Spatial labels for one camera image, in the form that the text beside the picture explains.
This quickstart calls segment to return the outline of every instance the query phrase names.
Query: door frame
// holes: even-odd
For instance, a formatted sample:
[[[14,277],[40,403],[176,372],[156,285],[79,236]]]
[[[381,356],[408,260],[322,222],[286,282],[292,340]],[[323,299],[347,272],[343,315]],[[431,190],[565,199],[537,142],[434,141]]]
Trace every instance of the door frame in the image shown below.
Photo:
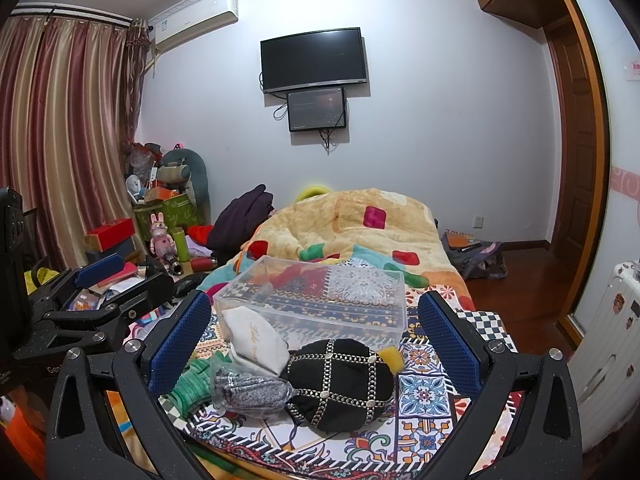
[[[607,205],[607,197],[609,196],[609,170],[610,170],[610,151],[609,151],[609,114],[607,110],[607,98],[604,89],[604,83],[602,80],[602,73],[600,71],[600,63],[596,54],[591,35],[584,21],[584,17],[580,8],[575,0],[564,0],[569,12],[569,19],[573,22],[576,33],[578,34],[578,40],[580,47],[584,54],[584,62],[589,75],[589,81],[591,85],[591,95],[593,96],[593,108],[594,108],[594,121],[595,121],[595,179],[594,179],[594,193],[593,203],[591,206],[591,215],[589,218],[589,224],[587,227],[587,235],[584,241],[584,249],[580,256],[580,262],[575,272],[574,280],[572,281],[569,293],[562,305],[560,311],[559,325],[567,332],[568,336],[574,342],[575,345],[580,344],[582,341],[583,333],[580,327],[574,321],[572,313],[580,301],[584,286],[591,272],[593,266],[593,260],[598,249],[598,243],[600,241],[600,234],[602,232],[602,223],[604,222],[604,213]],[[549,31],[553,28],[559,27],[567,23],[567,19],[560,19],[558,22],[549,25]],[[558,67],[556,65],[557,60],[553,49],[551,50],[551,56],[554,62],[554,71],[556,72],[556,79],[558,79]],[[566,128],[564,124],[564,103],[562,102],[562,92],[559,91],[560,112],[562,117],[562,146],[566,146]],[[564,160],[564,154],[566,150],[562,150],[562,166],[565,167],[566,161]],[[558,212],[562,207],[562,197],[564,193],[564,181],[561,178],[560,193],[558,197],[558,211],[556,212],[556,225],[554,226],[555,237],[558,233]]]

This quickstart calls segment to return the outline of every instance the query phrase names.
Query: baseboard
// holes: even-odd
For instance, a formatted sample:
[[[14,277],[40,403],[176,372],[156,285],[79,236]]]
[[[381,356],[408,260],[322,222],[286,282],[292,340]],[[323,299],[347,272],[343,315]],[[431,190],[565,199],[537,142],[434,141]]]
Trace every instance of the baseboard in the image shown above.
[[[503,251],[516,251],[521,249],[546,249],[548,250],[551,244],[547,240],[525,240],[523,242],[503,242],[501,249]]]

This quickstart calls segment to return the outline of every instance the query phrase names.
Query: small monitor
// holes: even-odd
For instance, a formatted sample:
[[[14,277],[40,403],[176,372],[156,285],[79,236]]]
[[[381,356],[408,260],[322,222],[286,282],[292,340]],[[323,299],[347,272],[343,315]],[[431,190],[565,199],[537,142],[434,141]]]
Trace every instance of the small monitor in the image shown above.
[[[287,93],[289,131],[345,128],[347,116],[341,86],[314,88]]]

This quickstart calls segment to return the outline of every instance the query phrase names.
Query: white wall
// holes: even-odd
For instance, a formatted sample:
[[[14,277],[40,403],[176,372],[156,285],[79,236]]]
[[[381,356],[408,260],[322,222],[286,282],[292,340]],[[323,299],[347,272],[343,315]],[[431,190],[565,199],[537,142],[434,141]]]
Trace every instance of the white wall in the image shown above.
[[[609,108],[611,165],[640,174],[640,82],[626,79],[625,65],[638,47],[609,0],[577,0],[600,61]],[[588,329],[615,264],[640,253],[638,202],[609,191],[607,211],[589,281],[574,319]]]
[[[311,184],[379,187],[426,203],[441,227],[469,231],[483,215],[484,238],[546,237],[556,140],[541,31],[476,0],[239,0],[239,11],[164,54],[143,93],[140,135],[203,156],[213,218],[260,182],[277,207]],[[337,27],[362,28],[370,86],[348,89],[349,129],[327,155],[318,134],[273,120],[259,42]]]

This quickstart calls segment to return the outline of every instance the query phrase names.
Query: cable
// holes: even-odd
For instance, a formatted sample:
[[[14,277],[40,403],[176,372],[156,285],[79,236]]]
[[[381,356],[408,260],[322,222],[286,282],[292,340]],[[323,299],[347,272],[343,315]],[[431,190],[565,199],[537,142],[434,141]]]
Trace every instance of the cable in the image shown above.
[[[262,84],[262,72],[260,72],[260,75],[258,76],[258,81],[260,82],[260,90],[261,90],[262,92],[264,92],[264,85]],[[286,100],[287,100],[287,98],[286,98],[286,97],[282,97],[281,95],[276,95],[276,94],[273,94],[273,93],[271,93],[271,92],[267,92],[267,93],[268,93],[269,95],[272,95],[272,96],[274,96],[274,97],[277,97],[278,99],[282,99],[283,101],[286,101]]]
[[[281,104],[279,107],[277,107],[274,111],[273,111],[273,118],[276,119],[276,121],[281,121],[284,119],[284,117],[287,115],[287,105],[289,103],[283,103]],[[281,113],[279,116],[277,116],[276,114],[280,111],[280,110],[284,110],[283,113]]]
[[[331,136],[334,133],[334,130],[338,127],[338,124],[340,123],[340,120],[342,119],[342,116],[344,116],[344,125],[347,125],[347,108],[349,107],[348,101],[347,99],[344,100],[345,105],[344,108],[342,109],[342,113],[340,114],[340,116],[338,117],[338,120],[335,121],[334,127],[331,128],[330,130],[327,128],[324,128],[322,130],[318,130],[318,133],[320,134],[321,139],[324,141],[324,148],[326,150],[327,153],[329,153],[329,143],[331,141]]]

